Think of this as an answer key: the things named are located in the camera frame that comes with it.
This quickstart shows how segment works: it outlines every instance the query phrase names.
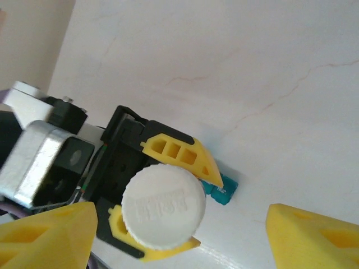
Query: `yellow 3d printed part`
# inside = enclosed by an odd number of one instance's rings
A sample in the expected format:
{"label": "yellow 3d printed part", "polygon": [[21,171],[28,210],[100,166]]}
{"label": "yellow 3d printed part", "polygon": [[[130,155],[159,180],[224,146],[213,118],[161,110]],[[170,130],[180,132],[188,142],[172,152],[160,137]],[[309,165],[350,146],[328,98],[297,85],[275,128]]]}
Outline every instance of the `yellow 3d printed part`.
{"label": "yellow 3d printed part", "polygon": [[0,268],[85,269],[96,227],[92,202],[0,225]]}
{"label": "yellow 3d printed part", "polygon": [[145,253],[145,256],[141,258],[143,262],[150,262],[155,261],[158,259],[164,259],[181,252],[187,251],[191,248],[198,247],[201,242],[199,242],[196,238],[190,238],[186,243],[183,245],[166,251],[156,251],[153,249],[145,248],[143,245],[137,243],[134,238],[130,235],[127,231],[125,223],[123,222],[122,218],[122,209],[121,206],[116,205],[114,208],[110,208],[108,210],[110,213],[109,217],[109,224],[111,228],[111,233],[114,238],[117,238],[128,245],[131,245]]}
{"label": "yellow 3d printed part", "polygon": [[266,230],[278,269],[359,269],[358,225],[277,204]]}
{"label": "yellow 3d printed part", "polygon": [[222,188],[222,178],[211,153],[200,141],[193,139],[195,143],[189,145],[161,133],[142,142],[142,152],[161,163],[180,166],[196,177]]}

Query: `bottle cap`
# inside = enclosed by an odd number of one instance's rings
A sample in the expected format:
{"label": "bottle cap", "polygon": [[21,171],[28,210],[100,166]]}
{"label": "bottle cap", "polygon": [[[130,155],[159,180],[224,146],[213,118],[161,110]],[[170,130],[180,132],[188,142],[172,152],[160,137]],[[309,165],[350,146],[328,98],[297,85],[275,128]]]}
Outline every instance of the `bottle cap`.
{"label": "bottle cap", "polygon": [[200,225],[205,207],[201,182],[189,171],[168,164],[138,172],[122,199],[128,232],[141,245],[159,250],[188,241]]}

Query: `teal object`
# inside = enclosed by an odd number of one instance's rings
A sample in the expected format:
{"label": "teal object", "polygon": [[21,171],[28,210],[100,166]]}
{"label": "teal object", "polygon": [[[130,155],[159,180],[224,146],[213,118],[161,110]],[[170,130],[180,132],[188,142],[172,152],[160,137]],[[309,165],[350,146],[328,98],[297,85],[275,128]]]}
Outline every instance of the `teal object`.
{"label": "teal object", "polygon": [[238,183],[226,175],[220,174],[223,181],[223,188],[216,187],[206,181],[202,181],[204,191],[207,195],[211,195],[221,205],[226,205],[230,202],[238,187]]}

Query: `wire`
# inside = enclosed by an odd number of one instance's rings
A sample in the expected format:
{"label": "wire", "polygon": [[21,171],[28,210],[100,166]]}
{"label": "wire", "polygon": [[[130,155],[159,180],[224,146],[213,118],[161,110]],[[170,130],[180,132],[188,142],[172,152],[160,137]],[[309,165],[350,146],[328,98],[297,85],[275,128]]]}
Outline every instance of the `wire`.
{"label": "wire", "polygon": [[[28,213],[26,213],[23,209],[8,203],[8,202],[0,202],[0,210],[6,211],[9,214],[13,214],[14,216],[18,217],[19,219],[23,217],[30,216]],[[99,266],[97,264],[97,260],[95,256],[90,253],[89,261],[88,261],[88,268],[89,269],[98,269]]]}

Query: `white tabletop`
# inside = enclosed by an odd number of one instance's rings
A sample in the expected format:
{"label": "white tabletop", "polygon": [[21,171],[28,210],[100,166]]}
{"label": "white tabletop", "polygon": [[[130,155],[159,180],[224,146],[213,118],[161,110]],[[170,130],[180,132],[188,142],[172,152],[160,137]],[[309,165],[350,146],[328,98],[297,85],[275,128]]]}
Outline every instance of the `white tabletop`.
{"label": "white tabletop", "polygon": [[359,223],[359,2],[77,0],[49,94],[106,126],[117,105],[203,142],[239,181],[201,247],[116,268],[274,269],[271,203]]}

